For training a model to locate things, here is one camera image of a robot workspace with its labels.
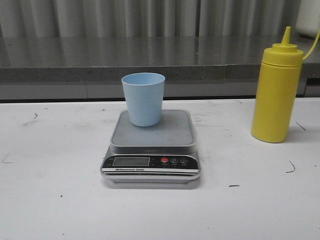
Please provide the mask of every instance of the bottle nozzle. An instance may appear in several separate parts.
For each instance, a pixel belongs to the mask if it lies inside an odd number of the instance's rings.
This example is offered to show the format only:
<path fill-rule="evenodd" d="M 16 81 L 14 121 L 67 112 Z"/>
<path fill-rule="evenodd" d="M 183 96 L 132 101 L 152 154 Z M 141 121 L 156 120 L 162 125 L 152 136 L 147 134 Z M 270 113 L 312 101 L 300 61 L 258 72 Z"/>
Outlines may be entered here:
<path fill-rule="evenodd" d="M 290 31 L 291 31 L 291 27 L 287 26 L 285 28 L 285 32 L 284 32 L 284 35 L 283 35 L 283 38 L 282 38 L 282 42 L 281 42 L 282 46 L 288 46 L 289 45 L 289 43 L 290 43 Z"/>

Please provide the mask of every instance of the electronic scale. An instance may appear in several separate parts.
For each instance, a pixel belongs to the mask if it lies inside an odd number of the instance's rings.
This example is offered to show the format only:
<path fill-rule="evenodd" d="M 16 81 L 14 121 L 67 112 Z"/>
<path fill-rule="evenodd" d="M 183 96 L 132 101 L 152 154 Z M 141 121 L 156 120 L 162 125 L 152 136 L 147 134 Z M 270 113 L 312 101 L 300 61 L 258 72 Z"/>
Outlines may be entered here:
<path fill-rule="evenodd" d="M 118 119 L 100 168 L 120 183 L 188 183 L 200 175 L 196 136 L 185 110 L 162 110 L 153 126 L 133 125 L 128 111 Z"/>

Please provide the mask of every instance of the lcd display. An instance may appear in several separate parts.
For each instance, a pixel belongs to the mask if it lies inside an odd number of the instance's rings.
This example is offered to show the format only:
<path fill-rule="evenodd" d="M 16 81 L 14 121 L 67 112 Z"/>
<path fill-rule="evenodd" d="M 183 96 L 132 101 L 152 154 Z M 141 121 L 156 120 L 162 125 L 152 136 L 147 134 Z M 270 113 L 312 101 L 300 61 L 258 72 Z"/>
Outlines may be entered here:
<path fill-rule="evenodd" d="M 113 166 L 149 166 L 149 157 L 116 157 Z"/>

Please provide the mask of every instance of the white table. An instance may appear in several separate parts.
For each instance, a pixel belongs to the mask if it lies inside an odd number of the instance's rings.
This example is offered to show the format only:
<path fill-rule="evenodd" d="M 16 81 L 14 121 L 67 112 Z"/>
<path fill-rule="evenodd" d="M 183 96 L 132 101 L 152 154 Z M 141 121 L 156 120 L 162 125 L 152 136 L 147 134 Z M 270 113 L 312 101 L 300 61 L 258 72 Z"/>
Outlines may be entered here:
<path fill-rule="evenodd" d="M 0 239 L 320 239 L 320 98 L 296 100 L 277 144 L 251 136 L 254 104 L 163 103 L 191 113 L 194 189 L 106 184 L 99 168 L 124 102 L 0 104 Z"/>

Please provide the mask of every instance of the plastic cup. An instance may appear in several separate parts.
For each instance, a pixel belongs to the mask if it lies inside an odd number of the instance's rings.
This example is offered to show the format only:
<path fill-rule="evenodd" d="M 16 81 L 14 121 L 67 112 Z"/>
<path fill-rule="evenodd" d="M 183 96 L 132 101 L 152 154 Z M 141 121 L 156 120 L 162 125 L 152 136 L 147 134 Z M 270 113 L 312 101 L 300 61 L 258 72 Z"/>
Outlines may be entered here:
<path fill-rule="evenodd" d="M 160 121 L 165 79 L 165 76 L 152 72 L 134 73 L 122 78 L 131 123 L 148 127 Z"/>

